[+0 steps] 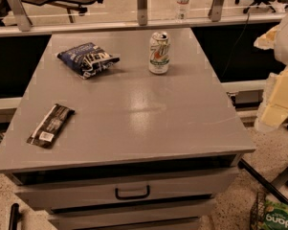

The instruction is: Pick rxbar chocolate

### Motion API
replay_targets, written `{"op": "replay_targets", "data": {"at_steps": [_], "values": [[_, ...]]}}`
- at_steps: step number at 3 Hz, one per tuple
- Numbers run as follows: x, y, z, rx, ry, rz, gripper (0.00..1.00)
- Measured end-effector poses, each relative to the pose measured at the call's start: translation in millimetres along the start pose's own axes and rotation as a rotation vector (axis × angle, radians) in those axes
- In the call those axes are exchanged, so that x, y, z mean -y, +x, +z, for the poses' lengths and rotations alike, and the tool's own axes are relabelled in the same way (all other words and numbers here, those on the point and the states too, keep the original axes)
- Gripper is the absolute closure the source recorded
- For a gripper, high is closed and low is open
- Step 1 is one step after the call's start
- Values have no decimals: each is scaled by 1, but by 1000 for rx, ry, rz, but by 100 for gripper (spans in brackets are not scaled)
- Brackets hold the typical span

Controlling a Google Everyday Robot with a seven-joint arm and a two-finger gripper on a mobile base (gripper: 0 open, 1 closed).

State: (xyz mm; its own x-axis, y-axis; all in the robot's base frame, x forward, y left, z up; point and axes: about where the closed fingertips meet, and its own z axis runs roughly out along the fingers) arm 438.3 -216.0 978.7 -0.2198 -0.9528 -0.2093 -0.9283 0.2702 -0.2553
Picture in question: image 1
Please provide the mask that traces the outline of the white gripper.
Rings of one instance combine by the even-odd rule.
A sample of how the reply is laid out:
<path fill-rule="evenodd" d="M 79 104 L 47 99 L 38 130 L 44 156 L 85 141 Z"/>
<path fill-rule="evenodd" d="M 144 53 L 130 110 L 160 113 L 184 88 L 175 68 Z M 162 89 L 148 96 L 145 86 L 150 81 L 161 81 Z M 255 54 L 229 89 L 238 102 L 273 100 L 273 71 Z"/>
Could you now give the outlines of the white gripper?
<path fill-rule="evenodd" d="M 278 26 L 271 28 L 265 34 L 259 36 L 254 43 L 258 49 L 269 50 L 274 48 Z M 273 93 L 272 102 L 288 108 L 288 69 L 277 76 L 277 82 Z M 279 127 L 288 117 L 288 111 L 276 105 L 264 105 L 260 120 L 266 126 Z"/>

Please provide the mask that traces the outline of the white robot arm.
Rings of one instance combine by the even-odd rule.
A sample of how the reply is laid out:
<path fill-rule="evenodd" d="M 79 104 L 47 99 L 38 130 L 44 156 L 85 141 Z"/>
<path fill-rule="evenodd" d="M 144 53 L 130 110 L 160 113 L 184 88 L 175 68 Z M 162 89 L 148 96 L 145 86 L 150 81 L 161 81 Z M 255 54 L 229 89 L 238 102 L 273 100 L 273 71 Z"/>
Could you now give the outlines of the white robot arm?
<path fill-rule="evenodd" d="M 254 46 L 273 49 L 275 59 L 285 65 L 279 74 L 271 73 L 266 80 L 263 101 L 256 114 L 255 128 L 269 132 L 288 118 L 288 13 L 278 25 L 258 37 Z"/>

